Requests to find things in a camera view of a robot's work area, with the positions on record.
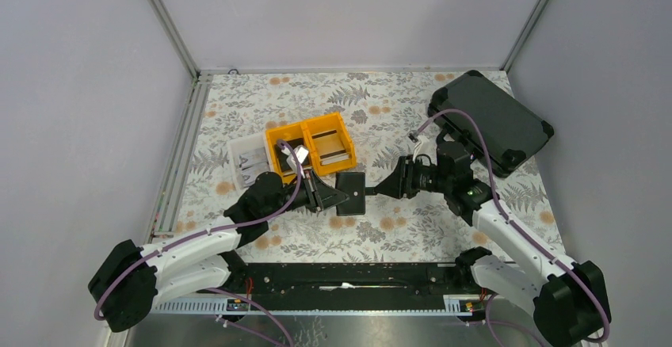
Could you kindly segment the white plastic bin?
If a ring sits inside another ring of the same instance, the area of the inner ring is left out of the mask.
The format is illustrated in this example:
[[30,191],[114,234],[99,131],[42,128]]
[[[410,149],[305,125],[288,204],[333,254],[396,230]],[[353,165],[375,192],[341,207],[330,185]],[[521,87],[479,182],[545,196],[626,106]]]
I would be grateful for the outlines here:
[[231,176],[238,191],[250,187],[260,174],[273,170],[263,132],[228,141],[227,151]]

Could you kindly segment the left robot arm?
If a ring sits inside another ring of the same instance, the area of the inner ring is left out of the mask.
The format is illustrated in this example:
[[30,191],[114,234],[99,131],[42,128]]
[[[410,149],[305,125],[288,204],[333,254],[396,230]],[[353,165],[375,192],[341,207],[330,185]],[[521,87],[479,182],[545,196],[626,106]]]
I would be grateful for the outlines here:
[[144,246],[131,239],[116,244],[88,284],[94,317],[121,332],[160,303],[185,294],[218,287],[237,292],[246,272],[227,262],[225,253],[259,238],[279,215],[297,208],[319,212],[350,197],[313,172],[287,185],[277,173],[262,173],[235,204],[202,227]]

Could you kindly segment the black leather card holder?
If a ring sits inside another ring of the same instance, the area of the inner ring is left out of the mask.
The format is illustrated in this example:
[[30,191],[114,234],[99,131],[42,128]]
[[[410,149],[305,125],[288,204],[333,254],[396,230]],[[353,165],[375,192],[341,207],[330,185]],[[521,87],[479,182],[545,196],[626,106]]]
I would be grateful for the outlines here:
[[336,173],[335,188],[347,195],[347,200],[336,206],[337,216],[364,215],[366,197],[377,194],[375,187],[366,185],[363,172]]

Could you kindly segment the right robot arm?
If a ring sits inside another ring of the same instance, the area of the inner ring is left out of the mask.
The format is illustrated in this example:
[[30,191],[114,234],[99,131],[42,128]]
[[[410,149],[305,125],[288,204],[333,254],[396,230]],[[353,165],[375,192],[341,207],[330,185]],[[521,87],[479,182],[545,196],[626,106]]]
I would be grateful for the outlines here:
[[515,262],[508,266],[484,248],[461,254],[456,286],[473,293],[483,287],[501,295],[533,318],[552,346],[598,343],[609,334],[605,280],[591,261],[576,262],[550,247],[498,197],[493,183],[474,177],[471,155],[460,143],[437,146],[437,161],[399,158],[393,172],[373,188],[378,195],[410,199],[420,192],[441,194],[449,210],[484,233]]

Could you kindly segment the orange bin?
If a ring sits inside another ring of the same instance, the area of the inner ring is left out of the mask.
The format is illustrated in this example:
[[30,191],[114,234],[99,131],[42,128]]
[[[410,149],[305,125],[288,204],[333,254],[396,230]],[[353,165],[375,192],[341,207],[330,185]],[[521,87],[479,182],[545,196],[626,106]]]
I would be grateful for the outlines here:
[[303,120],[301,126],[311,166],[318,176],[335,174],[357,165],[353,141],[339,112]]
[[292,149],[305,147],[307,152],[297,152],[298,158],[303,158],[302,167],[312,169],[311,148],[307,141],[308,129],[304,122],[293,123],[279,128],[268,129],[265,131],[266,144],[268,147],[270,167],[275,173],[281,176],[285,184],[290,183],[296,178],[296,173],[292,169],[292,156],[279,143],[279,140],[285,141]]

